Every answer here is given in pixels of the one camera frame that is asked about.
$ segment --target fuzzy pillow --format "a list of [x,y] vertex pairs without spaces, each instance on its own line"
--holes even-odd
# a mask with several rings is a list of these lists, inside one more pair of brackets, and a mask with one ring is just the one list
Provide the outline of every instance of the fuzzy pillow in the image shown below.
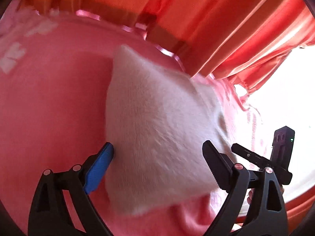
[[114,57],[106,134],[115,148],[106,189],[113,208],[123,214],[142,214],[217,189],[202,155],[206,140],[235,161],[212,87],[153,64],[127,46]]

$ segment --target silver rivet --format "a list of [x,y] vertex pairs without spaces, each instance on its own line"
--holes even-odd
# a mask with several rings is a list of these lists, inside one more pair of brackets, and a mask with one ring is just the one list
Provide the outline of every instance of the silver rivet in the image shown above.
[[50,170],[45,170],[45,171],[43,172],[43,174],[44,174],[45,176],[49,175],[49,174],[50,174]]
[[236,169],[238,169],[238,170],[242,170],[242,169],[244,168],[244,166],[243,166],[242,164],[240,164],[240,163],[236,163],[236,164],[234,165],[234,168],[236,168]]
[[72,169],[73,169],[74,171],[79,171],[79,170],[81,169],[81,165],[74,165],[74,166],[72,167]]
[[267,167],[267,168],[266,168],[266,172],[267,172],[268,174],[271,174],[271,173],[273,172],[273,169],[270,168],[270,167]]

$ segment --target human hand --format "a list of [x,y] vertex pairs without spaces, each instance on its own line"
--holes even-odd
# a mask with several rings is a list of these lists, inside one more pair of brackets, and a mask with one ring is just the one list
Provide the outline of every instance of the human hand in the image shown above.
[[[283,186],[281,186],[281,192],[282,194],[284,193],[284,189]],[[247,203],[250,204],[252,202],[252,197],[253,197],[253,193],[254,193],[254,188],[252,188],[249,193],[248,193],[248,197],[247,197]]]

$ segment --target pillow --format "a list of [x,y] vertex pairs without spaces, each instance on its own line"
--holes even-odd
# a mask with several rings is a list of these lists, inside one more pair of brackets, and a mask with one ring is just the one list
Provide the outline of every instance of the pillow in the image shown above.
[[106,139],[115,148],[106,189],[112,207],[127,215],[216,190],[202,155],[204,141],[235,161],[212,87],[155,65],[127,46],[114,56]]

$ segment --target pink blanket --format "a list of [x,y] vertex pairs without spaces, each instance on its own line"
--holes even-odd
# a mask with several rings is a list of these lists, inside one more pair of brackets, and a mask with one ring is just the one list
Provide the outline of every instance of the pink blanket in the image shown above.
[[[0,199],[24,232],[41,173],[68,170],[104,144],[106,92],[113,51],[121,44],[180,70],[154,45],[106,22],[58,12],[43,17],[30,10],[8,12],[0,21]],[[233,86],[200,80],[216,86],[233,131],[234,118],[244,110]],[[90,197],[115,236],[202,235],[225,197],[218,191],[141,217],[123,217],[112,210],[101,184]]]

